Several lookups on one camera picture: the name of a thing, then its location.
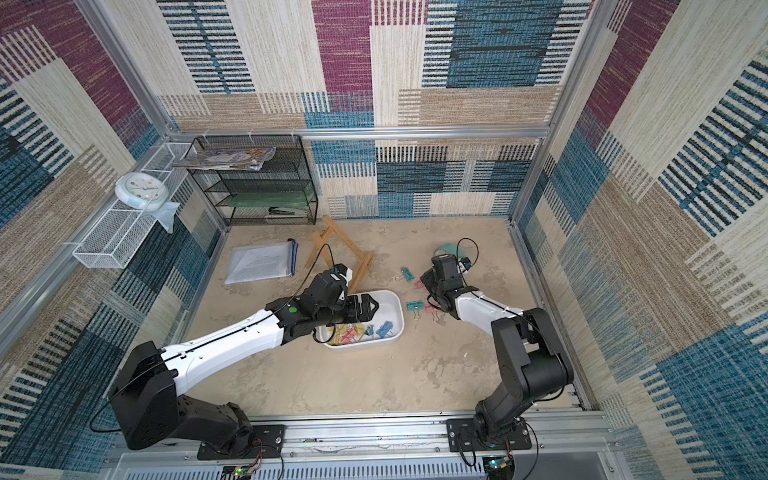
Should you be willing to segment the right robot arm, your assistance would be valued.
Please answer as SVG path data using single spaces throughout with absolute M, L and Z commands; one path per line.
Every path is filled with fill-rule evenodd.
M 465 283 L 451 254 L 432 257 L 420 280 L 441 311 L 492 337 L 501 383 L 477 404 L 473 436 L 486 446 L 510 444 L 524 429 L 524 412 L 574 380 L 552 318 L 542 308 L 520 310 L 487 298 Z

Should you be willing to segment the teal binder clip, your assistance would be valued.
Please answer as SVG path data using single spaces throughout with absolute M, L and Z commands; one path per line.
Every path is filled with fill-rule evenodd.
M 425 305 L 422 301 L 407 302 L 406 307 L 408 311 L 413 312 L 418 316 L 418 312 L 425 309 Z
M 407 282 L 412 282 L 414 280 L 414 275 L 408 267 L 402 267 L 401 274 Z

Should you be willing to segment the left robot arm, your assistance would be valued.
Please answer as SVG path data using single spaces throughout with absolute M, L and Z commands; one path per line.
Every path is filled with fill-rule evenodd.
M 127 447 L 142 450 L 167 438 L 196 440 L 234 457 L 250 449 L 251 421 L 235 403 L 213 404 L 189 390 L 213 374 L 322 327 L 371 321 L 379 303 L 348 291 L 341 264 L 316 275 L 299 295 L 278 298 L 245 320 L 181 344 L 135 347 L 119 371 L 109 403 Z

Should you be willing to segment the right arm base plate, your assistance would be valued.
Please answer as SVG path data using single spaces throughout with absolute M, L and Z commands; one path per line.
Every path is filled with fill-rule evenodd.
M 481 434 L 475 419 L 470 417 L 449 418 L 445 421 L 451 452 L 516 451 L 534 447 L 530 429 L 522 420 L 515 420 L 499 431 Z

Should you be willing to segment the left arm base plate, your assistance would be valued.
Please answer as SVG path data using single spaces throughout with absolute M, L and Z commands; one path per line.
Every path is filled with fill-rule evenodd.
M 282 452 L 285 431 L 284 424 L 253 425 L 249 431 L 238 434 L 226 448 L 216 449 L 202 443 L 197 452 L 197 459 L 213 461 L 278 458 Z

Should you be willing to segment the white plastic storage box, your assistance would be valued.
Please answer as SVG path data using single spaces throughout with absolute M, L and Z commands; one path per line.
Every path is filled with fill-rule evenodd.
M 369 322 L 320 327 L 315 339 L 336 352 L 351 352 L 385 346 L 402 335 L 405 319 L 398 295 L 390 290 L 369 292 L 379 308 Z

